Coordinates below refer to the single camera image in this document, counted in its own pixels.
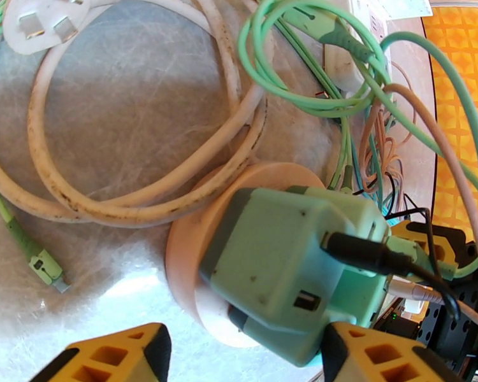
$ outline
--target green usb connector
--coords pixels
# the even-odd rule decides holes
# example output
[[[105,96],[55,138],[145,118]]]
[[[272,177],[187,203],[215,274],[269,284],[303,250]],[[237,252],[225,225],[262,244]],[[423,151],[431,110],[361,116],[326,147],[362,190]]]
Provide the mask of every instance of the green usb connector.
[[[1,196],[0,215],[5,221],[7,229],[25,254],[29,267],[45,284],[53,285],[60,293],[64,293],[70,287],[64,279],[64,271],[46,249],[30,238],[18,220],[7,210]]]

